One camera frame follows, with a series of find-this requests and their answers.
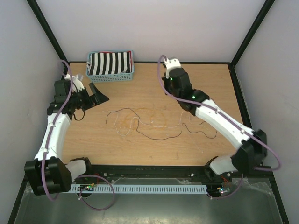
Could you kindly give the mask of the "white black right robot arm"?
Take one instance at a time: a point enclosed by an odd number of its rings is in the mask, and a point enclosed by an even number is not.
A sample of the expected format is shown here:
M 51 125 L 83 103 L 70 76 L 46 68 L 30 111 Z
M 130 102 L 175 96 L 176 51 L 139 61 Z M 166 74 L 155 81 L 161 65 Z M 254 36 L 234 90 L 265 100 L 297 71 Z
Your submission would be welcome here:
M 192 87 L 183 68 L 167 69 L 162 80 L 166 91 L 183 110 L 207 122 L 236 149 L 232 155 L 216 156 L 208 162 L 204 170 L 208 181 L 214 182 L 226 172 L 247 174 L 260 165 L 268 154 L 264 131 L 254 131 L 227 115 L 206 93 Z

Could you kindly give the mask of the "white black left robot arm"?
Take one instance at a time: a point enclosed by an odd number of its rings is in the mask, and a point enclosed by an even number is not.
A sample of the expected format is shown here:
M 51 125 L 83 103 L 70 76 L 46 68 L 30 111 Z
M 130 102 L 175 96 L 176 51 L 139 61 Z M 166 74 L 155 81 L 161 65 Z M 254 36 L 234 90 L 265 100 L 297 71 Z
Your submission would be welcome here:
M 77 77 L 54 83 L 54 101 L 47 108 L 47 128 L 40 149 L 32 161 L 25 163 L 24 171 L 37 196 L 67 192 L 76 178 L 88 181 L 93 176 L 91 162 L 87 157 L 62 162 L 64 140 L 69 126 L 75 119 L 75 111 L 87 110 L 109 101 L 93 83 L 89 95 Z

